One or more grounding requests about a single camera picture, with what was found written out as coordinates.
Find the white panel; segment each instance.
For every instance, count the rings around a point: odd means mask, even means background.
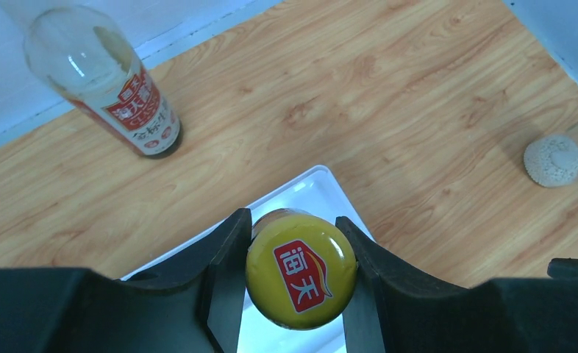
[[[279,2],[269,0],[78,0],[77,2],[101,10],[114,18],[138,54],[145,58],[169,46],[178,37],[190,35],[225,18],[228,14],[243,9],[253,1],[268,4],[263,9],[251,7],[256,10],[265,10]],[[248,18],[242,16],[240,20],[245,21]],[[0,134],[15,126],[25,124],[35,127],[48,121],[36,119],[35,116],[62,101],[31,75],[25,66],[21,46],[20,30],[0,9]],[[168,59],[170,57],[163,57],[152,62],[160,63]]]
[[[578,83],[578,0],[503,1]]]

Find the clear bottle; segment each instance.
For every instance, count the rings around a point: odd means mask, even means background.
[[[107,15],[61,0],[0,0],[24,30],[32,73],[135,153],[178,149],[181,121]]]

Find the tray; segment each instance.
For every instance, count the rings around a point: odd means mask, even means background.
[[[312,167],[248,206],[252,212],[253,222],[266,213],[283,207],[305,210],[332,224],[338,216],[347,216],[373,240],[332,172],[324,165]],[[218,222],[203,233],[122,277],[122,280],[168,259],[211,233],[220,223]],[[341,316],[323,327],[310,331],[283,329],[265,318],[252,304],[246,292],[239,332],[239,353],[341,353],[345,351]]]

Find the yellow bottle cap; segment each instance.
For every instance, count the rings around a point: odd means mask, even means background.
[[[357,262],[343,233],[312,215],[276,213],[255,225],[246,286],[259,311],[289,329],[339,316],[354,292]]]

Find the tabletop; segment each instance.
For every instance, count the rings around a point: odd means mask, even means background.
[[[578,257],[578,184],[525,174],[578,86],[499,0],[288,0],[151,72],[146,160],[78,111],[0,148],[0,267],[120,277],[316,164],[386,249],[462,286]]]

